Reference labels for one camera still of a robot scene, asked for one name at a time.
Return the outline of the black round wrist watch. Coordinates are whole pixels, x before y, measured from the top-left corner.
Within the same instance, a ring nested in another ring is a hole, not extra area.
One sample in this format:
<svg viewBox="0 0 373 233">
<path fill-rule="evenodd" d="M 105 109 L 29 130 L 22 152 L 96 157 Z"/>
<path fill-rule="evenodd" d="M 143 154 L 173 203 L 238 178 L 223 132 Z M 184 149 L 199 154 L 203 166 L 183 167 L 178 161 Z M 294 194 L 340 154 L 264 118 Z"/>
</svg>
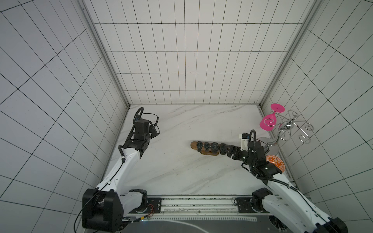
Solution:
<svg viewBox="0 0 373 233">
<path fill-rule="evenodd" d="M 213 153 L 219 153 L 219 144 L 218 143 L 216 143 L 216 142 L 213 142 L 212 144 L 211 144 L 211 150 L 212 150 L 212 152 Z"/>
</svg>

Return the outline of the black slim round watch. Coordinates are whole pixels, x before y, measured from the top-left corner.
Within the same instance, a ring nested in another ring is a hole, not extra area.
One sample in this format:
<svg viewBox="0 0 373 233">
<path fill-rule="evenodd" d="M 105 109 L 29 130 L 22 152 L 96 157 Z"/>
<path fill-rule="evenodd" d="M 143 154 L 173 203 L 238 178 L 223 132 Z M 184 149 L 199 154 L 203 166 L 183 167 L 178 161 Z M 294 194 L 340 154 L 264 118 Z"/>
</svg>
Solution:
<svg viewBox="0 0 373 233">
<path fill-rule="evenodd" d="M 204 143 L 204 150 L 205 150 L 205 152 L 209 152 L 210 148 L 211 148 L 210 144 L 208 142 L 205 142 Z"/>
<path fill-rule="evenodd" d="M 202 141 L 198 141 L 197 144 L 196 144 L 196 146 L 197 146 L 197 151 L 201 152 L 202 149 L 203 149 L 203 147 L 204 147 L 204 144 L 203 144 Z"/>
</svg>

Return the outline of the brown wooden watch stand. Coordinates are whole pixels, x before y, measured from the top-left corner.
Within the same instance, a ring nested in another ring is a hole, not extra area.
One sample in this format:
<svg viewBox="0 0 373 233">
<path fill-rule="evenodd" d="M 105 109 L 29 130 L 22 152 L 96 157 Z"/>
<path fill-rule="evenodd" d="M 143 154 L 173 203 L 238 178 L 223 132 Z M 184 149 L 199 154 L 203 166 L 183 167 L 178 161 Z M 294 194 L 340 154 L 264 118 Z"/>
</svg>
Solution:
<svg viewBox="0 0 373 233">
<path fill-rule="evenodd" d="M 227 155 L 232 152 L 234 146 L 217 142 L 192 141 L 190 147 L 203 155 L 217 156 Z"/>
</svg>

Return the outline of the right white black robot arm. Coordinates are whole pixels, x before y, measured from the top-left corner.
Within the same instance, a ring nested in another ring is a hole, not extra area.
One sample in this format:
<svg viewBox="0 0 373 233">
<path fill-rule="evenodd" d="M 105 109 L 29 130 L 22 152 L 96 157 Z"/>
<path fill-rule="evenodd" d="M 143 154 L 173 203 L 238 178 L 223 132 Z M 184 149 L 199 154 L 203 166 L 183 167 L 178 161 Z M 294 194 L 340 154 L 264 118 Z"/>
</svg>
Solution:
<svg viewBox="0 0 373 233">
<path fill-rule="evenodd" d="M 347 225 L 332 218 L 309 201 L 282 171 L 267 161 L 260 142 L 248 141 L 244 148 L 228 146 L 226 154 L 240 160 L 242 167 L 265 187 L 252 193 L 251 207 L 269 212 L 294 233 L 346 233 Z"/>
</svg>

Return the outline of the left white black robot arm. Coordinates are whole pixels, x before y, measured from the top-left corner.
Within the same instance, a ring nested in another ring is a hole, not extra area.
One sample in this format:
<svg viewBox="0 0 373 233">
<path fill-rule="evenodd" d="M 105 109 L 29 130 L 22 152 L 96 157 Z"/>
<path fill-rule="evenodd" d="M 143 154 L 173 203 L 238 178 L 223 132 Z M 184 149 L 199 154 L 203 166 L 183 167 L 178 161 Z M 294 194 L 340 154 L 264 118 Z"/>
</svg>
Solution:
<svg viewBox="0 0 373 233">
<path fill-rule="evenodd" d="M 118 146 L 120 157 L 116 164 L 95 188 L 89 188 L 83 194 L 79 212 L 83 228 L 115 233 L 127 226 L 122 220 L 129 213 L 142 214 L 136 220 L 141 221 L 153 212 L 146 190 L 128 189 L 125 182 L 147 150 L 150 140 L 158 135 L 156 123 L 142 119 L 140 115 L 135 116 L 125 143 Z"/>
</svg>

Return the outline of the orange patterned plate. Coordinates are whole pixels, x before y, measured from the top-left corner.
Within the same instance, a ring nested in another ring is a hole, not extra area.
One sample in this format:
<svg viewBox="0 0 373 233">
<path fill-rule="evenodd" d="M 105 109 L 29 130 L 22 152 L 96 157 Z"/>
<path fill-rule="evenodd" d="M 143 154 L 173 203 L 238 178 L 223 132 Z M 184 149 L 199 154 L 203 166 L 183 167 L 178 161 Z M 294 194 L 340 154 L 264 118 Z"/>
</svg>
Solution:
<svg viewBox="0 0 373 233">
<path fill-rule="evenodd" d="M 268 155 L 268 156 L 266 156 L 266 160 L 268 162 L 274 164 L 277 168 L 279 168 L 282 173 L 284 173 L 286 171 L 285 163 L 278 156 Z"/>
</svg>

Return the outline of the pink plastic wine glass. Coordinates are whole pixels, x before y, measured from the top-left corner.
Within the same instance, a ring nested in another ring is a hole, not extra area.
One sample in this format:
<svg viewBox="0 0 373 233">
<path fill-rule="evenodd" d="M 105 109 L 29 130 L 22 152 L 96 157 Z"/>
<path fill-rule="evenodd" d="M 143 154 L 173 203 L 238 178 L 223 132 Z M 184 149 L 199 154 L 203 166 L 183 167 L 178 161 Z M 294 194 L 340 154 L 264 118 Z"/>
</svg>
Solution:
<svg viewBox="0 0 373 233">
<path fill-rule="evenodd" d="M 272 131 L 274 129 L 274 127 L 277 125 L 276 115 L 279 113 L 283 113 L 285 111 L 285 108 L 278 103 L 273 103 L 271 105 L 271 110 L 272 113 L 266 115 L 259 124 L 259 126 L 265 131 Z"/>
</svg>

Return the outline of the aluminium mounting rail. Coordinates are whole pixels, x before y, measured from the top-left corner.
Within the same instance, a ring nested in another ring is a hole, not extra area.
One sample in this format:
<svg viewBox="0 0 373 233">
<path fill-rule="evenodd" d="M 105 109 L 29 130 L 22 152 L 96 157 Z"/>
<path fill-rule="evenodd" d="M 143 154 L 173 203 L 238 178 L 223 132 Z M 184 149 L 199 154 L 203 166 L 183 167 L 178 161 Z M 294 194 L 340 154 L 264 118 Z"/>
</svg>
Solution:
<svg viewBox="0 0 373 233">
<path fill-rule="evenodd" d="M 148 197 L 147 192 L 141 189 L 132 189 L 121 195 L 113 190 L 89 189 L 83 196 L 81 214 L 85 218 L 102 216 L 109 221 L 112 218 L 126 218 L 129 214 L 149 217 L 166 213 L 267 213 L 270 201 L 274 201 L 277 208 L 289 207 L 282 198 L 272 195 L 267 189 L 258 190 L 247 197 Z"/>
</svg>

